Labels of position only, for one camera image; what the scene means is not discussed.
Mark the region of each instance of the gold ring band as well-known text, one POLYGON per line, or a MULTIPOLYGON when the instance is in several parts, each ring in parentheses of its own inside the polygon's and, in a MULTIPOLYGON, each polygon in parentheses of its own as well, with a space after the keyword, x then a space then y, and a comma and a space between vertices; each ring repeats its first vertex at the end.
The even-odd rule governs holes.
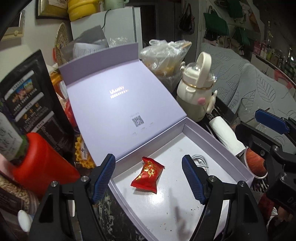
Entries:
POLYGON ((184 82, 185 85, 188 85, 194 89, 198 89, 198 90, 209 90, 213 87, 214 83, 210 86, 210 87, 206 87, 206 88, 199 88, 197 87, 196 85, 193 85, 193 84, 189 84, 188 82, 186 82, 185 80, 182 79, 182 81, 184 82))

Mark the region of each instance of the box lid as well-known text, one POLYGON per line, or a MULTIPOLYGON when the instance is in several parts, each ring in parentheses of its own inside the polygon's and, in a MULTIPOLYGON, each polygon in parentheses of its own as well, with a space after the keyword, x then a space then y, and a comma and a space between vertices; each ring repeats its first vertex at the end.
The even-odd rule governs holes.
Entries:
POLYGON ((116 160, 186 117, 138 59, 138 44, 105 49, 60 67, 79 130, 96 165, 116 160))

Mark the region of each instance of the lavender gift box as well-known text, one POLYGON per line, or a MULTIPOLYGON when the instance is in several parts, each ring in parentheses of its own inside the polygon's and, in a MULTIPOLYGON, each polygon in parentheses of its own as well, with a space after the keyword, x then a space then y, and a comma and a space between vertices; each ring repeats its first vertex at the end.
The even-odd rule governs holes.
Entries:
MULTIPOLYGON (((186 117, 170 92, 138 59, 137 43, 105 49, 60 67, 73 113, 97 165, 116 157, 109 187, 126 215, 149 241, 189 240, 202 214, 183 173, 186 154, 200 154, 209 175, 223 182, 253 175, 225 147, 186 117), (142 156, 165 166, 157 194, 131 187, 142 156)), ((225 226, 223 202, 217 233, 225 226)))

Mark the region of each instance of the picture frame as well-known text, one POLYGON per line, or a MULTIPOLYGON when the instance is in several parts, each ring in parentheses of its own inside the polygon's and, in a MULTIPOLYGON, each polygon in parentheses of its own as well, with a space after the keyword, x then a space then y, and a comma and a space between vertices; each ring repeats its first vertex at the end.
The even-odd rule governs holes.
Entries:
POLYGON ((69 20, 67 0, 36 0, 35 17, 69 20))
POLYGON ((23 37, 24 30, 25 30, 25 10, 22 10, 17 14, 13 22, 10 24, 1 41, 23 37))

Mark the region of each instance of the qr code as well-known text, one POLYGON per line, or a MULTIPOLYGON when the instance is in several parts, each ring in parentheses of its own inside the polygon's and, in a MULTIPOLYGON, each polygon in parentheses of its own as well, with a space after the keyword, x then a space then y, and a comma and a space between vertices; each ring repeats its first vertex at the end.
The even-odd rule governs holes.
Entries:
POLYGON ((138 127, 138 126, 144 124, 144 121, 142 120, 142 118, 141 118, 140 115, 138 115, 138 116, 135 117, 135 118, 132 118, 132 121, 133 121, 133 123, 135 124, 136 127, 138 127))

